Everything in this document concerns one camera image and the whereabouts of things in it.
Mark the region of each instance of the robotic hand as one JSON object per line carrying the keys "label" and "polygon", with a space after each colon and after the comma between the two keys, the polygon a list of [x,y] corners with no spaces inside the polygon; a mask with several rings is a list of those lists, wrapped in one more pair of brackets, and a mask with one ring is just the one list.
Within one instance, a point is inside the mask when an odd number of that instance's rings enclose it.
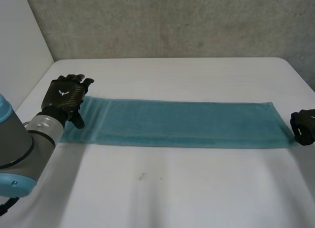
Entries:
{"label": "robotic hand", "polygon": [[94,80],[84,75],[60,76],[53,80],[41,109],[25,128],[12,106],[0,95],[0,196],[10,197],[0,205],[0,216],[29,195],[37,184],[66,121],[84,127],[78,112],[80,104]]}
{"label": "robotic hand", "polygon": [[94,82],[94,80],[86,78],[81,83],[83,79],[82,74],[69,74],[67,77],[59,76],[58,79],[53,80],[41,105],[43,110],[41,114],[60,115],[62,124],[66,119],[78,129],[82,129],[84,122],[78,110],[89,86]]}

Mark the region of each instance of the white table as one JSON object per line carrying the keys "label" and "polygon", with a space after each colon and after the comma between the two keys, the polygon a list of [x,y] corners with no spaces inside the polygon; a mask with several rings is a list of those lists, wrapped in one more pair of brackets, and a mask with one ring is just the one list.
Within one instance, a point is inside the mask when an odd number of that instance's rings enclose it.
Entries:
{"label": "white table", "polygon": [[[69,73],[93,78],[88,95],[103,98],[272,101],[288,125],[292,112],[315,108],[315,93],[278,58],[64,60],[20,106],[21,120],[40,111],[52,79]],[[0,227],[315,227],[313,151],[60,143]]]}

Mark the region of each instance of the teal towel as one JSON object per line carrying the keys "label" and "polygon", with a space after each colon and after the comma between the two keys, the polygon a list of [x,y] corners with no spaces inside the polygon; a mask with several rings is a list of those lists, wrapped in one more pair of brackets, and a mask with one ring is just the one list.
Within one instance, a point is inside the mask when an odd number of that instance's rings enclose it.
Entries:
{"label": "teal towel", "polygon": [[85,127],[62,142],[210,148],[284,148],[293,135],[271,102],[216,103],[85,97]]}

